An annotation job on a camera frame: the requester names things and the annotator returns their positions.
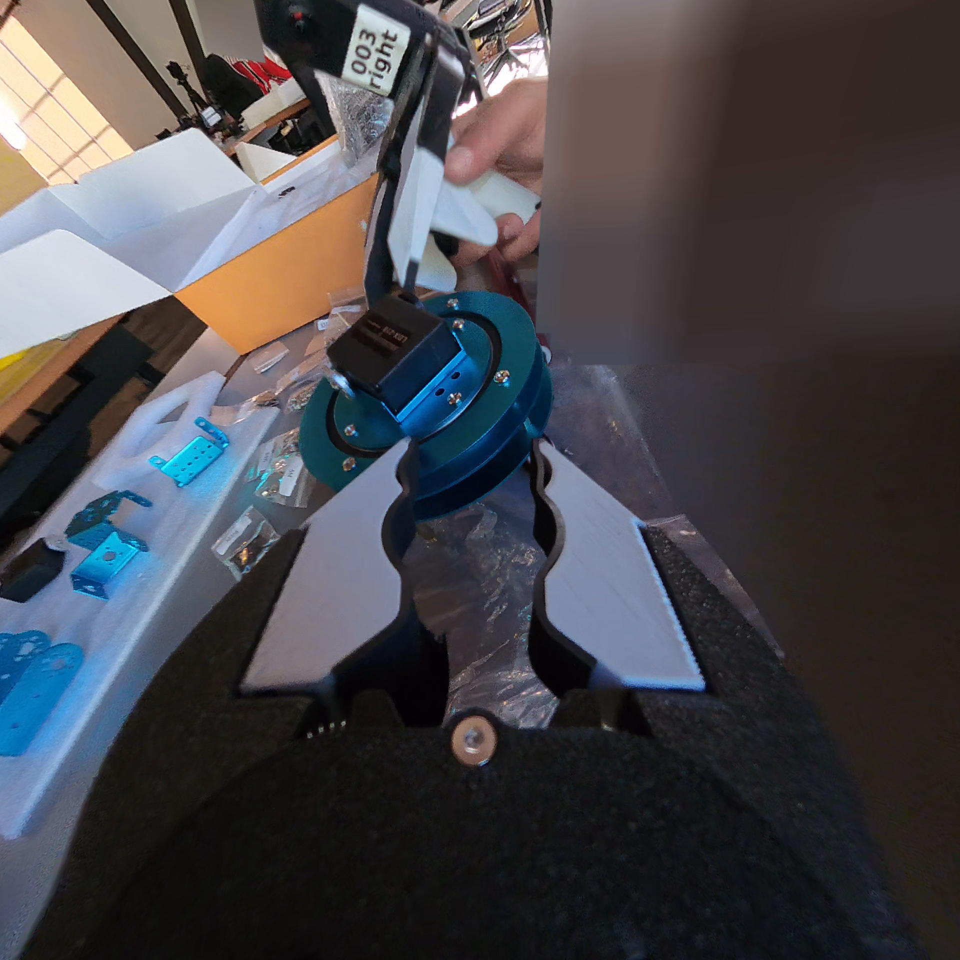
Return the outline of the bubble wrap bundle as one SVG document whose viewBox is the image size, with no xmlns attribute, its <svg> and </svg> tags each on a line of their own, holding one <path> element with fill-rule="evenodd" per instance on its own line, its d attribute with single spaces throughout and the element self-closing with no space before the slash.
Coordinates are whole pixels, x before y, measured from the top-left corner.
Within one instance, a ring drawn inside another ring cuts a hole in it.
<svg viewBox="0 0 960 960">
<path fill-rule="evenodd" d="M 393 102 L 376 92 L 362 89 L 340 78 L 316 73 L 341 145 L 347 169 L 378 157 L 381 141 L 393 114 Z"/>
</svg>

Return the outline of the orange cardboard box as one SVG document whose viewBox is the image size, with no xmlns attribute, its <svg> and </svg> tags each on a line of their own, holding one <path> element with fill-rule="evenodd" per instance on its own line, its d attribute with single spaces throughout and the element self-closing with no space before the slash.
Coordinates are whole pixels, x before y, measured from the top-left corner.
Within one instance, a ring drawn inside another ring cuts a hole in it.
<svg viewBox="0 0 960 960">
<path fill-rule="evenodd" d="M 2 354 L 170 297 L 252 352 L 360 284 L 376 186 L 273 198 L 194 129 L 41 190 L 1 220 Z"/>
</svg>

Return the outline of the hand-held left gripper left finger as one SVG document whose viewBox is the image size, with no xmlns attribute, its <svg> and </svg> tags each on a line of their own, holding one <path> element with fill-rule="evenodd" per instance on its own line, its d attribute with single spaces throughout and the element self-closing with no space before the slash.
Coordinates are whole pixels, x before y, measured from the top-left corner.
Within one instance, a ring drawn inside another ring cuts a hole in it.
<svg viewBox="0 0 960 960">
<path fill-rule="evenodd" d="M 412 441 L 402 438 L 308 518 L 241 693 L 318 693 L 399 621 L 411 466 Z"/>
</svg>

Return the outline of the large blue U bracket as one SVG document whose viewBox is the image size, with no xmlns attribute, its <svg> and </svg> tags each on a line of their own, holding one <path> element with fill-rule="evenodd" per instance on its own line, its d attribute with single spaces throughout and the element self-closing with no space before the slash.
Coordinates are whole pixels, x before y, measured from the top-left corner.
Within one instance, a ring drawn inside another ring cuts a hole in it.
<svg viewBox="0 0 960 960">
<path fill-rule="evenodd" d="M 4 703 L 33 660 L 51 646 L 50 636 L 42 630 L 1 632 L 1 703 Z"/>
<path fill-rule="evenodd" d="M 33 655 L 1 706 L 1 756 L 22 756 L 84 661 L 83 649 L 58 643 Z"/>
</svg>

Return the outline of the small black box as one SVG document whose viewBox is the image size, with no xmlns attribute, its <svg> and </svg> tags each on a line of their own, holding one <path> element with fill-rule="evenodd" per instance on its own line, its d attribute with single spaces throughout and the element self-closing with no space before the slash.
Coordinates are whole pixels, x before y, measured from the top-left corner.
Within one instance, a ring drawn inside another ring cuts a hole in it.
<svg viewBox="0 0 960 960">
<path fill-rule="evenodd" d="M 1 598 L 24 604 L 62 573 L 69 544 L 61 537 L 42 537 L 13 557 L 1 570 Z"/>
</svg>

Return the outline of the black servo with silver horn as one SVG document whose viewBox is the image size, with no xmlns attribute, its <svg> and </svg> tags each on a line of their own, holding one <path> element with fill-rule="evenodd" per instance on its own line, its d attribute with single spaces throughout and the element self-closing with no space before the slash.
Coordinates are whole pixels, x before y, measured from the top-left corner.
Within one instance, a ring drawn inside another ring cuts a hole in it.
<svg viewBox="0 0 960 960">
<path fill-rule="evenodd" d="M 327 349 L 332 369 L 399 422 L 465 355 L 444 319 L 416 298 L 397 294 L 381 297 Z"/>
</svg>

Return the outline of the blue robot arm turntable base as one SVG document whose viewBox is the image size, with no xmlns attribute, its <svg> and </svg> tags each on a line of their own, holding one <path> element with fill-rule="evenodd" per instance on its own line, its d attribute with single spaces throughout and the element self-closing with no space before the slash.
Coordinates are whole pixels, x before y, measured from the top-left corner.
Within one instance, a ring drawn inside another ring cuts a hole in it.
<svg viewBox="0 0 960 960">
<path fill-rule="evenodd" d="M 529 458 L 554 391 L 533 319 L 509 296 L 456 292 L 417 300 L 445 320 L 465 355 L 412 414 L 398 421 L 366 393 L 322 385 L 299 427 L 307 472 L 340 492 L 401 439 L 415 453 L 415 522 L 486 497 Z"/>
</svg>

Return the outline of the small blue metal bracket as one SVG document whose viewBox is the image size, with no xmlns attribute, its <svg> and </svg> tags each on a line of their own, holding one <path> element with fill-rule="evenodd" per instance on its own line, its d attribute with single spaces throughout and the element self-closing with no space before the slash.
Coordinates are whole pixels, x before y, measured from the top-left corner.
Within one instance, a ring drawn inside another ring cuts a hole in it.
<svg viewBox="0 0 960 960">
<path fill-rule="evenodd" d="M 169 459 L 158 454 L 149 458 L 149 464 L 174 481 L 175 486 L 183 488 L 196 479 L 230 445 L 227 434 L 211 423 L 207 418 L 198 416 L 194 420 L 198 433 Z"/>
<path fill-rule="evenodd" d="M 68 538 L 68 543 L 87 551 L 70 574 L 74 592 L 102 601 L 109 599 L 107 583 L 139 554 L 150 551 L 147 541 L 114 527 L 76 534 Z"/>
<path fill-rule="evenodd" d="M 132 490 L 113 490 L 88 502 L 74 514 L 64 531 L 66 541 L 88 551 L 95 551 L 115 534 L 123 544 L 139 552 L 148 552 L 150 547 L 145 540 L 114 526 L 112 516 L 124 501 L 146 509 L 153 506 L 151 500 Z"/>
</svg>

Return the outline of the person's right hand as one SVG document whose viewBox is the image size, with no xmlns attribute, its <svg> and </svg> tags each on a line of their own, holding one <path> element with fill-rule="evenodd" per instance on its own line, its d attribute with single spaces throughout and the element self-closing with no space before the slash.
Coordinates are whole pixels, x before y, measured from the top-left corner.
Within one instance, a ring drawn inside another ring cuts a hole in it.
<svg viewBox="0 0 960 960">
<path fill-rule="evenodd" d="M 452 185 L 468 186 L 494 171 L 542 195 L 547 92 L 547 76 L 517 78 L 457 117 L 444 178 Z M 525 223 L 513 213 L 498 217 L 495 247 L 461 242 L 453 265 L 465 269 L 493 249 L 510 263 L 526 258 L 539 247 L 541 219 L 540 211 Z"/>
</svg>

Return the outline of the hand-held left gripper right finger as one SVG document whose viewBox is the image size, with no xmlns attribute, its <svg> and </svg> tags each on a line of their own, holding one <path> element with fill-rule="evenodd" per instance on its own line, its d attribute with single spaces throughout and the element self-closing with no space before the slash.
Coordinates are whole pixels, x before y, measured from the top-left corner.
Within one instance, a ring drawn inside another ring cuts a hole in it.
<svg viewBox="0 0 960 960">
<path fill-rule="evenodd" d="M 645 523 L 545 439 L 531 471 L 537 677 L 548 690 L 705 690 Z"/>
</svg>

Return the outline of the group of small screw bags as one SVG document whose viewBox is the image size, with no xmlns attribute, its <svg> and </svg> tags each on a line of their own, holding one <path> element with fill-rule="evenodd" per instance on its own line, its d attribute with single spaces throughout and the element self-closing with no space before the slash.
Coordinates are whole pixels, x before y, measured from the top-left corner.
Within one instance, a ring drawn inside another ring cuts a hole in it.
<svg viewBox="0 0 960 960">
<path fill-rule="evenodd" d="M 210 423 L 226 429 L 261 410 L 278 410 L 288 417 L 301 417 L 321 386 L 345 387 L 345 378 L 330 366 L 328 351 L 367 310 L 366 294 L 360 287 L 344 288 L 330 294 L 330 305 L 329 312 L 315 321 L 316 333 L 290 370 L 282 373 L 271 387 L 258 390 L 240 404 L 215 407 Z M 279 533 L 258 507 L 263 503 L 292 509 L 307 506 L 315 480 L 305 465 L 300 429 L 294 426 L 260 444 L 246 474 L 246 483 L 252 485 L 254 504 L 247 507 L 212 546 L 212 551 L 236 581 L 250 573 L 280 540 Z"/>
</svg>

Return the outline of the large clear plastic bag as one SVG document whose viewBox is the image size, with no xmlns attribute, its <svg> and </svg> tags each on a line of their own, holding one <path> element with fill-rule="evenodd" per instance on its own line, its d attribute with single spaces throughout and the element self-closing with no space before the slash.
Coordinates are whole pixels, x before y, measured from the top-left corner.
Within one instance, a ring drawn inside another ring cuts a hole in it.
<svg viewBox="0 0 960 960">
<path fill-rule="evenodd" d="M 553 366 L 548 434 L 563 455 L 648 525 L 661 530 L 750 625 L 766 626 L 733 572 L 677 508 L 643 425 L 638 366 Z M 447 640 L 446 715 L 475 707 L 517 729 L 544 728 L 557 699 L 527 653 L 533 585 L 545 560 L 532 534 L 529 472 L 485 499 L 420 524 L 406 554 L 417 611 Z"/>
</svg>

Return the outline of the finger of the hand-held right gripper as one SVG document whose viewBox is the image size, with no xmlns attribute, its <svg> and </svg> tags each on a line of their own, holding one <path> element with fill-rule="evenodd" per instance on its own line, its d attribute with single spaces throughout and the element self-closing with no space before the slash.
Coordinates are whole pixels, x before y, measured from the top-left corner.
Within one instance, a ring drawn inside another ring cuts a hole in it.
<svg viewBox="0 0 960 960">
<path fill-rule="evenodd" d="M 373 306 L 396 285 L 402 296 L 416 298 L 397 281 L 389 252 L 389 228 L 402 176 L 402 161 L 414 147 L 429 150 L 442 160 L 442 79 L 439 44 L 427 43 L 414 55 L 393 102 L 390 125 L 383 136 L 377 161 L 378 182 L 368 218 L 364 262 L 364 293 Z"/>
<path fill-rule="evenodd" d="M 431 223 L 444 181 L 444 165 L 426 148 L 415 146 L 402 160 L 389 227 L 389 253 L 401 287 L 447 290 L 447 260 L 431 240 Z"/>
</svg>

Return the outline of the white foam cutout frame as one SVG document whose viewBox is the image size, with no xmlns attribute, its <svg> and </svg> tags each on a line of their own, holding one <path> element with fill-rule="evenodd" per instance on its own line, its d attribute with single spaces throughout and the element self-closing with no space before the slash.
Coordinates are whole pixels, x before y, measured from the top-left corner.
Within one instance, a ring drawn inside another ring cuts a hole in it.
<svg viewBox="0 0 960 960">
<path fill-rule="evenodd" d="M 91 482 L 107 492 L 131 491 L 152 471 L 160 472 L 149 458 L 169 459 L 196 436 L 195 419 L 210 421 L 225 382 L 221 373 L 210 371 L 141 405 L 93 465 Z"/>
</svg>

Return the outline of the white foam sheet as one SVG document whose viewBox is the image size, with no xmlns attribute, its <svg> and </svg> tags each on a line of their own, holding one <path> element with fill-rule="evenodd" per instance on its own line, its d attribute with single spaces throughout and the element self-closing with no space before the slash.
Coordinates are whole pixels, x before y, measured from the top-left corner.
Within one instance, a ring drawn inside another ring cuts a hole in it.
<svg viewBox="0 0 960 960">
<path fill-rule="evenodd" d="M 194 564 L 214 564 L 211 546 L 242 508 L 234 496 L 246 492 L 245 476 L 277 418 L 261 410 L 221 429 L 225 453 L 190 484 L 177 487 L 153 470 L 132 491 L 151 501 L 150 509 L 124 501 L 111 517 L 115 527 L 147 542 L 105 586 L 103 601 L 74 591 L 70 574 L 88 551 L 66 540 L 66 526 L 78 511 L 110 491 L 91 482 L 102 450 L 53 510 L 33 531 L 32 542 L 62 538 L 68 551 L 63 570 L 28 602 L 2 599 L 2 633 L 42 631 L 51 646 L 73 643 L 83 662 L 28 749 L 1 760 L 1 830 L 6 841 L 35 832 L 46 809 L 57 804 L 75 781 L 74 765 L 84 754 L 100 756 L 115 736 L 130 702 L 150 671 L 212 605 L 215 586 L 205 584 Z"/>
</svg>

